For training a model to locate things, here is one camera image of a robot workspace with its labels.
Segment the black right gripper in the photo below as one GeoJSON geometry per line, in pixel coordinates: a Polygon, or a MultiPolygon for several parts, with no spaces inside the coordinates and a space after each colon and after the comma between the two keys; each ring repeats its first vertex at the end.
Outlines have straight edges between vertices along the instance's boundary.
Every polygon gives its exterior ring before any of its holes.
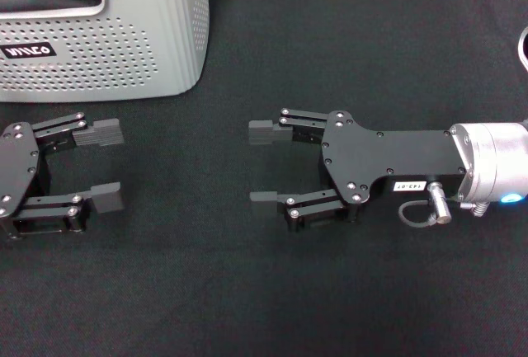
{"type": "Polygon", "coordinates": [[[288,230],[297,233],[334,222],[354,223],[357,205],[406,195],[431,201],[435,220],[451,220],[447,200],[458,196],[466,166],[454,138],[443,129],[376,131],[360,126],[344,110],[280,112],[276,123],[251,120],[249,143],[323,143],[323,161],[336,190],[251,192],[255,216],[282,216],[288,230]]]}

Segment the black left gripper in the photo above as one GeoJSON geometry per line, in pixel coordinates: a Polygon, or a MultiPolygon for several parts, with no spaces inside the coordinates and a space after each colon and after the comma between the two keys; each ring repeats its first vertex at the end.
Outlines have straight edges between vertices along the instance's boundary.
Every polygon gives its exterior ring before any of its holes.
{"type": "Polygon", "coordinates": [[[50,174],[40,151],[49,154],[124,142],[118,119],[89,124],[82,112],[33,125],[8,125],[1,132],[1,228],[8,237],[83,233],[92,212],[122,210],[119,182],[67,195],[47,195],[50,174]]]}

